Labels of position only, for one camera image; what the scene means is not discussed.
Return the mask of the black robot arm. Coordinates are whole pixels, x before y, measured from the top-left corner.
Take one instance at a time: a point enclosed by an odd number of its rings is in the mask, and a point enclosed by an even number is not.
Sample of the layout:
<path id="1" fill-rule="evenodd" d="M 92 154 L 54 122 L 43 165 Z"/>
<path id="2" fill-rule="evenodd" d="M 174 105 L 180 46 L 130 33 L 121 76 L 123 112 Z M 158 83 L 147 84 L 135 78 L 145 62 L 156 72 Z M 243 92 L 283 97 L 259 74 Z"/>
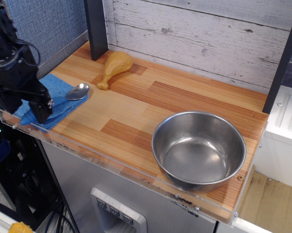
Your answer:
<path id="1" fill-rule="evenodd" d="M 18 39 L 16 28 L 0 1 L 0 103 L 13 114 L 28 101 L 35 119 L 44 123 L 52 114 L 53 101 L 38 80 L 38 64 L 31 43 Z"/>

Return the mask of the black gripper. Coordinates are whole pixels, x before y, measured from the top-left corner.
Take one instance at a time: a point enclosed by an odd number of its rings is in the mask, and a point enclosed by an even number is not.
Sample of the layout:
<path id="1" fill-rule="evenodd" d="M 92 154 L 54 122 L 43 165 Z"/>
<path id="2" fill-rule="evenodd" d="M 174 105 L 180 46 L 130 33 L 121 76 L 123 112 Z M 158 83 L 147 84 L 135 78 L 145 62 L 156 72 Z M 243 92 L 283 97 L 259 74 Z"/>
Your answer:
<path id="1" fill-rule="evenodd" d="M 37 72 L 28 46 L 11 46 L 10 52 L 0 56 L 0 103 L 13 114 L 26 100 L 38 123 L 43 124 L 53 113 L 53 101 Z"/>

